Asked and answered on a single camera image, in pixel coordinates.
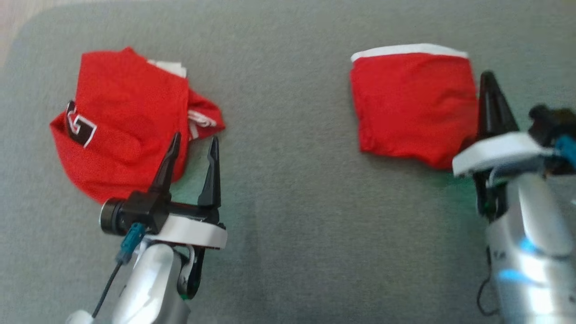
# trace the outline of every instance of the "gray carpet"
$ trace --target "gray carpet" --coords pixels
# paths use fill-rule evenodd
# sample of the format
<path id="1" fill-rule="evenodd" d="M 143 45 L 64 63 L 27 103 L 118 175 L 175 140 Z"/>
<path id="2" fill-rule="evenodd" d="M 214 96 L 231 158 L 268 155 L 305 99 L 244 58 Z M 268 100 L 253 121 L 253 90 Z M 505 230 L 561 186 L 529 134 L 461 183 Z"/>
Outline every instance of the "gray carpet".
<path id="1" fill-rule="evenodd" d="M 182 61 L 228 123 L 229 241 L 207 253 L 190 323 L 493 322 L 475 306 L 487 268 L 472 183 L 358 152 L 349 57 L 422 42 L 468 51 L 477 76 L 496 72 L 526 128 L 534 104 L 576 102 L 574 12 L 570 1 L 200 0 L 36 16 L 1 77 L 0 322 L 92 311 L 113 269 L 120 238 L 100 231 L 100 207 L 64 175 L 48 123 L 74 97 L 80 55 L 125 46 Z M 196 199 L 208 144 L 193 144 L 176 200 Z M 570 179 L 553 185 L 573 216 Z"/>

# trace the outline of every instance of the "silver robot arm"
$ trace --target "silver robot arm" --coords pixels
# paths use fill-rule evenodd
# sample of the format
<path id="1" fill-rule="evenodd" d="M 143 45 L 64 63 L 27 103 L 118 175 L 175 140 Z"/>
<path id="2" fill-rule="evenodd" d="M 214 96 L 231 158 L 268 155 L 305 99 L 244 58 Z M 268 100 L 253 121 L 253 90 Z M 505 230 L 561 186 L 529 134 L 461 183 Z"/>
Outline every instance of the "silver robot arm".
<path id="1" fill-rule="evenodd" d="M 76 311 L 67 324 L 92 324 L 109 285 L 132 253 L 137 260 L 122 290 L 111 321 L 114 324 L 183 324 L 190 309 L 185 300 L 196 295 L 207 249 L 226 246 L 228 233 L 219 221 L 220 172 L 218 139 L 208 154 L 210 166 L 197 205 L 172 202 L 169 188 L 178 157 L 176 134 L 147 192 L 135 191 L 127 199 L 109 199 L 102 207 L 100 227 L 124 236 L 118 265 L 92 315 Z"/>
<path id="2" fill-rule="evenodd" d="M 489 221 L 490 276 L 477 302 L 484 315 L 505 323 L 575 323 L 574 241 L 545 175 L 574 173 L 571 160 L 558 156 L 558 138 L 574 138 L 576 119 L 543 106 L 530 116 L 534 125 L 520 133 L 494 75 L 483 73 L 479 141 L 453 160 L 456 176 L 474 178 L 478 212 Z M 488 282 L 499 299 L 493 311 L 480 304 Z"/>

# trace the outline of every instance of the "folded red shirt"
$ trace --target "folded red shirt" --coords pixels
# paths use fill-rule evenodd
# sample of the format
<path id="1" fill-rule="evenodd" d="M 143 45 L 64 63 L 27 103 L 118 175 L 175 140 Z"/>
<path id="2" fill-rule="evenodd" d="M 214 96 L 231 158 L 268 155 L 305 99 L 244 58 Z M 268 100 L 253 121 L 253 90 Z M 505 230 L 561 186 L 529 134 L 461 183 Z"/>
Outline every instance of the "folded red shirt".
<path id="1" fill-rule="evenodd" d="M 75 101 L 50 123 L 64 171 L 99 203 L 147 190 L 176 132 L 203 138 L 224 127 L 219 108 L 188 80 L 131 48 L 83 54 Z M 173 181 L 187 152 L 181 141 Z"/>
<path id="2" fill-rule="evenodd" d="M 358 52 L 352 62 L 360 150 L 450 169 L 478 126 L 467 53 L 410 44 Z"/>

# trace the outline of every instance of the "wooden floor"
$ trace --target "wooden floor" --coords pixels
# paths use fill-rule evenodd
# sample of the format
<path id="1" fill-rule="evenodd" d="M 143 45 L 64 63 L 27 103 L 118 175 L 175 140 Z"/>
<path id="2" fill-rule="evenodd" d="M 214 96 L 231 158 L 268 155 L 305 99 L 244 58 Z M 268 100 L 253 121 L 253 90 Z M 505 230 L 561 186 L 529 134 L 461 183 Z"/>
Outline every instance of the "wooden floor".
<path id="1" fill-rule="evenodd" d="M 162 1 L 162 0 L 0 0 L 0 66 L 6 62 L 10 44 L 20 28 L 33 16 L 53 7 L 70 3 L 112 1 Z"/>

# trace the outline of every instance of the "white trim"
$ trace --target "white trim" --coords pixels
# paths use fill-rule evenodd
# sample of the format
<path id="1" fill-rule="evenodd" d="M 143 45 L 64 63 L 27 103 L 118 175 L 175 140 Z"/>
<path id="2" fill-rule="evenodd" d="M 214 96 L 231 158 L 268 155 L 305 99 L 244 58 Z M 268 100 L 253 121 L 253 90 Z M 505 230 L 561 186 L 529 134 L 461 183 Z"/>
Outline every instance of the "white trim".
<path id="1" fill-rule="evenodd" d="M 196 123 L 194 121 L 188 121 L 188 128 L 190 128 L 190 134 L 192 135 L 191 140 L 195 140 L 200 137 L 200 134 L 198 134 L 198 128 L 196 127 Z"/>
<path id="2" fill-rule="evenodd" d="M 200 127 L 214 127 L 216 126 L 216 120 L 201 114 L 194 110 L 188 110 L 188 119 L 198 124 Z"/>
<path id="3" fill-rule="evenodd" d="M 454 48 L 440 46 L 436 44 L 406 44 L 406 45 L 393 45 L 371 48 L 366 51 L 354 53 L 350 58 L 352 62 L 359 58 L 368 58 L 373 56 L 395 55 L 395 54 L 410 54 L 410 53 L 424 53 L 432 55 L 448 55 L 468 58 L 468 53 L 455 50 Z"/>
<path id="4" fill-rule="evenodd" d="M 170 72 L 181 78 L 186 78 L 186 68 L 182 66 L 180 62 L 165 62 L 165 61 L 155 61 L 149 59 L 148 63 L 159 67 L 162 70 Z"/>

